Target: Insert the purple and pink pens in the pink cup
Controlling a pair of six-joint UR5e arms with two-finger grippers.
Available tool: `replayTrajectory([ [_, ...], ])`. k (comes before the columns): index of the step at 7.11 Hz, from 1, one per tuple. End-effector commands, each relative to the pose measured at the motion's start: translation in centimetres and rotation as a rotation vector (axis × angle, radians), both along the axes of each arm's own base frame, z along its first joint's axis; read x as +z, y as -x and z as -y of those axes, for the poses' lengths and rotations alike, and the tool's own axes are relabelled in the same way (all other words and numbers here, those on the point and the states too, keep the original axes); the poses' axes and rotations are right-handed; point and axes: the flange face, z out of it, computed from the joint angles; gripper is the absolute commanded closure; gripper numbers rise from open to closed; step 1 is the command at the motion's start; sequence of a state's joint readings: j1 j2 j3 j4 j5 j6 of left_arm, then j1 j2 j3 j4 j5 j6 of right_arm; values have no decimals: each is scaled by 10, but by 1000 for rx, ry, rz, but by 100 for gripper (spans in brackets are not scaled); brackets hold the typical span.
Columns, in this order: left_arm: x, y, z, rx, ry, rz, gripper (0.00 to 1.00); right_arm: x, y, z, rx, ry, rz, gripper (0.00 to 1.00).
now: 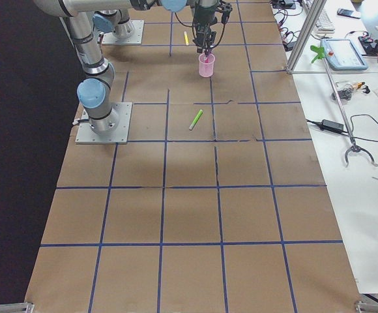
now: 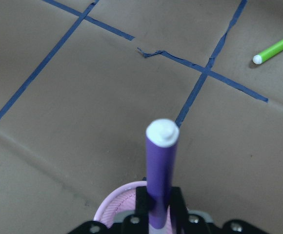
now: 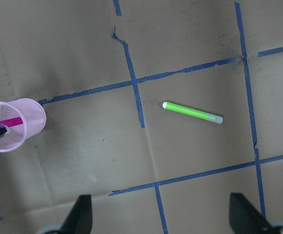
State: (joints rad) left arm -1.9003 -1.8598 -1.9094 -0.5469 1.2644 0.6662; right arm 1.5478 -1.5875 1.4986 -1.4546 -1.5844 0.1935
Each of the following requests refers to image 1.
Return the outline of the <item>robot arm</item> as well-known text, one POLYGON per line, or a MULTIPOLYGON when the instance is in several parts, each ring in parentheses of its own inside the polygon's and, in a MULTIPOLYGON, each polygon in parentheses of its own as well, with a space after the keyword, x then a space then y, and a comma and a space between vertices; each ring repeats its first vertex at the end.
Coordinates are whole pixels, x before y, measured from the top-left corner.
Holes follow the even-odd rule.
POLYGON ((149 10, 162 6, 162 1, 35 1, 35 5, 51 16, 62 19, 70 41, 80 59, 86 79, 78 85, 77 96, 89 117, 89 128, 98 135, 112 134, 121 118, 109 103, 109 94, 115 70, 104 57, 95 35, 95 21, 88 13, 117 29, 117 24, 127 24, 128 11, 149 10))
MULTIPOLYGON (((218 23, 217 15, 221 15, 221 24, 225 28, 233 11, 231 3, 226 1, 131 1, 132 9, 139 16, 145 11, 160 12, 162 9, 174 14, 181 25, 192 32, 192 42, 197 53, 209 56, 218 46, 222 38, 216 39, 216 31, 212 26, 218 23)), ((118 39, 127 38, 134 33, 127 8, 97 10, 93 14, 94 28, 105 34, 111 33, 118 39)))

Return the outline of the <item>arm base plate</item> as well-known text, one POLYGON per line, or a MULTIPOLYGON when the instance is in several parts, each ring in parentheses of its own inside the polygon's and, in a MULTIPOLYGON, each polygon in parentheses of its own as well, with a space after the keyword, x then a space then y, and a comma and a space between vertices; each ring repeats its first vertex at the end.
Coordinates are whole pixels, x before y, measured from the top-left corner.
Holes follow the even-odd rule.
POLYGON ((84 110, 78 124, 77 144, 126 144, 128 140, 131 102, 111 102, 111 113, 101 120, 92 120, 84 110))
POLYGON ((117 24, 112 32, 104 34, 102 44, 106 46, 141 45, 143 28, 143 20, 128 20, 126 23, 117 24))

